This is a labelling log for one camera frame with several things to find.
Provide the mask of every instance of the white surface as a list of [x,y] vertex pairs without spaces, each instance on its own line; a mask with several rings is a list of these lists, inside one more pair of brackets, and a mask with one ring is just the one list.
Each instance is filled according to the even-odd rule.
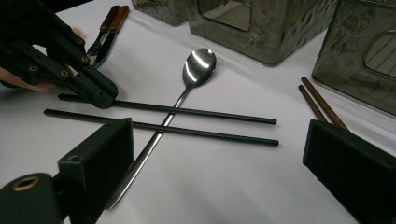
[[[279,147],[166,133],[124,198],[98,223],[357,223],[302,164],[314,114],[298,90],[310,77],[325,33],[269,68],[199,36],[187,23],[171,27],[126,0],[95,0],[60,12],[79,27],[86,48],[113,5],[131,12],[99,69],[117,83],[117,99],[173,105],[184,90],[182,66],[191,51],[213,49],[216,75],[182,107],[277,119],[276,126],[176,115],[171,126],[273,138]],[[396,121],[314,82],[356,135],[395,155]],[[48,118],[46,108],[160,124],[166,114],[58,101],[49,93],[0,88],[0,185],[36,172],[58,173],[57,160],[100,125]],[[135,155],[153,132],[134,130]]]

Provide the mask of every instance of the brown chopstick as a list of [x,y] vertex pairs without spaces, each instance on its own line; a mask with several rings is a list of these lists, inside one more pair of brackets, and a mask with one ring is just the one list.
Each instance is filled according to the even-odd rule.
[[318,104],[320,105],[320,107],[323,109],[323,111],[327,114],[327,116],[329,116],[330,120],[342,127],[345,128],[346,130],[348,130],[347,126],[344,124],[343,121],[341,121],[341,119],[337,116],[337,114],[335,114],[335,112],[332,110],[332,108],[326,103],[326,101],[323,99],[323,97],[319,94],[319,92],[315,89],[315,87],[311,84],[311,82],[308,80],[308,78],[306,77],[302,77],[301,81],[305,84],[306,88],[309,90],[309,92],[311,92],[312,96],[315,98],[315,100],[318,102]]
[[311,96],[309,93],[306,91],[303,85],[300,85],[298,87],[300,92],[303,94],[303,97],[305,98],[306,102],[309,104],[309,107],[314,111],[315,116],[317,116],[318,120],[320,121],[325,121],[327,122],[326,118],[323,116],[323,114],[320,112],[320,109],[317,107],[315,102],[312,100]]

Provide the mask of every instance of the cutlery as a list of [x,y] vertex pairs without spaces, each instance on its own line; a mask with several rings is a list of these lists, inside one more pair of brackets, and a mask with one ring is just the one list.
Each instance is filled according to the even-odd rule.
[[[79,97],[77,95],[61,93],[58,95],[58,98],[62,101],[87,103],[81,97]],[[112,106],[123,107],[123,108],[132,108],[132,109],[147,109],[147,110],[161,111],[161,112],[172,112],[172,113],[178,113],[178,114],[204,116],[204,117],[217,118],[217,119],[233,119],[233,120],[258,122],[258,123],[265,123],[265,124],[276,124],[276,119],[266,119],[266,118],[258,118],[258,117],[244,116],[244,115],[226,114],[226,113],[212,112],[212,111],[205,111],[205,110],[172,107],[172,106],[167,106],[167,105],[150,105],[150,104],[142,104],[142,103],[115,100],[115,101],[113,101]]]
[[[49,117],[55,117],[55,118],[61,118],[61,119],[76,119],[76,120],[102,123],[102,124],[113,123],[114,121],[117,120],[117,119],[111,119],[111,118],[106,118],[106,117],[72,113],[72,112],[53,110],[53,109],[46,109],[44,111],[44,114]],[[137,121],[132,122],[132,127],[137,128],[137,129],[152,130],[152,131],[157,131],[157,132],[183,133],[183,134],[189,134],[189,135],[195,135],[195,136],[210,137],[210,138],[217,138],[217,139],[221,139],[221,140],[252,143],[252,144],[265,144],[265,145],[269,145],[269,146],[278,146],[279,145],[279,142],[277,140],[272,140],[272,139],[248,137],[248,136],[243,136],[243,135],[235,135],[235,134],[227,134],[227,133],[212,133],[212,132],[205,132],[205,131],[199,131],[199,130],[143,123],[143,122],[137,122]]]
[[106,37],[106,40],[103,43],[101,50],[99,50],[96,59],[93,62],[92,65],[93,67],[95,68],[99,67],[100,64],[104,61],[105,57],[110,51],[110,48],[114,42],[116,35],[119,33],[120,28],[122,27],[126,17],[128,16],[128,13],[129,13],[128,6],[122,6],[119,8],[116,18],[110,24],[109,33]]
[[318,120],[327,122],[326,118],[323,116],[323,114],[320,112],[320,109],[318,106],[315,104],[315,102],[312,100],[311,96],[309,93],[306,91],[303,85],[298,86],[298,89],[300,90],[301,94],[305,98],[306,102],[309,104],[311,109],[314,111],[315,116],[317,116]]
[[120,6],[113,6],[110,9],[110,11],[108,11],[105,20],[100,26],[99,35],[96,37],[96,40],[93,42],[93,44],[90,46],[90,48],[87,51],[88,56],[92,57],[98,54],[99,50],[102,47],[102,38],[108,32],[111,22],[113,22],[114,18],[116,18],[119,8]]
[[[212,77],[215,68],[216,56],[211,49],[194,50],[187,58],[183,66],[182,74],[186,90],[184,90],[180,95],[174,107],[180,107],[187,95],[193,89],[206,84],[206,82]],[[169,113],[161,125],[168,126],[174,116],[175,113]],[[116,189],[115,193],[110,197],[105,209],[112,209],[118,203],[132,182],[134,182],[135,178],[143,168],[144,164],[149,158],[149,155],[158,144],[162,136],[163,132],[156,132],[150,138],[142,152],[127,171],[124,179],[120,182],[118,189]]]
[[[326,101],[323,99],[323,97],[320,95],[320,93],[315,89],[315,87],[311,84],[311,82],[308,80],[306,77],[302,77],[301,81],[305,84],[306,88],[311,92],[312,96],[315,98],[315,100],[318,102],[320,107],[322,107],[323,111],[329,116],[330,120],[342,127],[348,130],[347,126],[344,124],[343,121],[335,114],[335,112],[332,110],[332,108],[326,103]],[[320,115],[318,117],[319,120],[326,120],[324,117],[322,118]]]

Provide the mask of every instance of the metal spoon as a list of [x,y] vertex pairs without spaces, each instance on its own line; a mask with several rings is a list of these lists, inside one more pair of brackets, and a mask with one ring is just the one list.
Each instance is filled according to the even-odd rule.
[[[196,49],[194,50],[190,56],[187,58],[186,62],[183,66],[183,81],[186,86],[186,90],[178,98],[174,107],[180,107],[186,99],[187,95],[195,88],[201,87],[206,82],[212,78],[213,72],[216,68],[216,56],[215,53],[211,49]],[[175,113],[169,113],[163,123],[162,126],[168,126],[172,121]],[[156,132],[151,139],[148,141],[148,144],[143,148],[142,152],[136,158],[134,163],[131,165],[124,178],[120,182],[118,189],[109,199],[106,209],[112,209],[129,186],[134,182],[134,179],[139,174],[140,170],[143,168],[143,165],[146,163],[149,155],[152,150],[155,148],[157,143],[160,141],[163,136],[163,132]]]

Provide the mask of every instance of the metal chopstick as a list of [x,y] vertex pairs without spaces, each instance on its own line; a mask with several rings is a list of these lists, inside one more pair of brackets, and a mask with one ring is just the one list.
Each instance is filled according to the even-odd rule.
[[[60,110],[53,110],[53,109],[46,109],[44,111],[44,114],[49,117],[62,118],[62,119],[76,119],[76,120],[83,120],[83,121],[104,123],[104,124],[112,123],[116,120],[116,119],[111,119],[111,118],[79,114],[79,113],[73,113],[73,112],[66,112],[66,111],[60,111]],[[156,125],[156,124],[142,123],[142,122],[136,122],[136,121],[133,121],[132,126],[133,126],[133,128],[153,130],[153,131],[157,131],[157,132],[183,133],[183,134],[189,134],[189,135],[217,138],[217,139],[228,140],[228,141],[265,144],[268,146],[278,146],[279,145],[279,142],[277,140],[273,140],[273,139],[248,137],[248,136],[243,136],[243,135],[235,135],[235,134],[227,134],[227,133],[212,133],[212,132],[205,132],[205,131],[199,131],[199,130],[183,129],[183,128],[177,128],[177,127],[169,127],[169,126],[162,126],[162,125]]]
[[[62,101],[86,103],[84,100],[82,100],[77,95],[70,95],[70,94],[62,93],[62,94],[58,95],[58,98]],[[203,117],[210,117],[210,118],[217,118],[217,119],[233,119],[233,120],[258,122],[258,123],[265,123],[265,124],[276,124],[276,119],[265,119],[265,118],[258,118],[258,117],[244,116],[244,115],[226,114],[226,113],[220,113],[220,112],[212,112],[212,111],[196,110],[196,109],[188,109],[188,108],[180,108],[180,107],[177,108],[177,107],[166,106],[166,105],[149,105],[149,104],[115,100],[113,102],[112,106],[123,107],[123,108],[133,108],[133,109],[147,109],[147,110],[152,110],[152,111],[171,112],[171,113],[203,116]]]

